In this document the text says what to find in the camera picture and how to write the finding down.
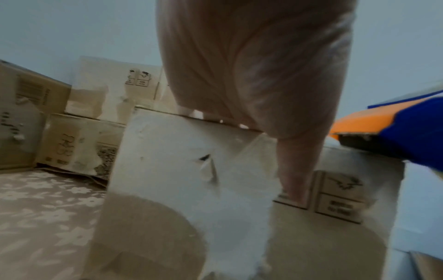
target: white wall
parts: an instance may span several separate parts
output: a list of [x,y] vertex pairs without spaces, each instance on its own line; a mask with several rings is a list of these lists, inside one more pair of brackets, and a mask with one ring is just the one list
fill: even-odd
[[[154,0],[0,0],[0,59],[67,83],[80,55],[160,65],[154,6]],[[338,117],[442,80],[442,0],[360,1]],[[392,238],[392,279],[405,271],[402,251],[443,258],[442,201],[442,181],[409,166]]]

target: barcode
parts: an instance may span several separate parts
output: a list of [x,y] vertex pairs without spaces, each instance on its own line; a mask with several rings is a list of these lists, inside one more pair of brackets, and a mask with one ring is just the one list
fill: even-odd
[[35,105],[40,104],[43,97],[44,87],[41,84],[33,83],[21,77],[18,79],[16,98],[27,98]]
[[102,159],[102,164],[94,170],[97,172],[97,177],[108,180],[117,154],[117,148],[99,144],[97,145],[97,154]]

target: cardboard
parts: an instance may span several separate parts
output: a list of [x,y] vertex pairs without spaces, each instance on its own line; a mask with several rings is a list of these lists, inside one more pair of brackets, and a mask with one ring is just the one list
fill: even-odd
[[135,105],[151,106],[162,67],[81,57],[66,113],[126,124]]
[[49,116],[38,163],[108,179],[124,125],[69,115]]
[[82,279],[379,279],[404,164],[324,148],[307,204],[294,207],[275,144],[136,108]]
[[63,112],[70,88],[0,61],[0,170],[34,166],[45,114]]
[[443,261],[419,252],[411,252],[412,260],[422,280],[443,279]]

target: blue edge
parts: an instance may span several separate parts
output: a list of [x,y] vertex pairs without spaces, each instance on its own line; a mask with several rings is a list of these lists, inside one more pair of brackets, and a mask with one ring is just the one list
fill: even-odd
[[[400,102],[426,98],[438,93]],[[368,108],[400,102],[373,105]],[[443,171],[443,97],[430,98],[399,111],[393,123],[383,129],[379,136],[388,147],[400,149],[407,155],[407,160]]]

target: beige floral surface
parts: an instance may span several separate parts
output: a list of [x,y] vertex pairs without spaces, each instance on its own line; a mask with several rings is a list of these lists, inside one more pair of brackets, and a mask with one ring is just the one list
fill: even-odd
[[89,179],[0,174],[0,280],[77,280],[105,190]]

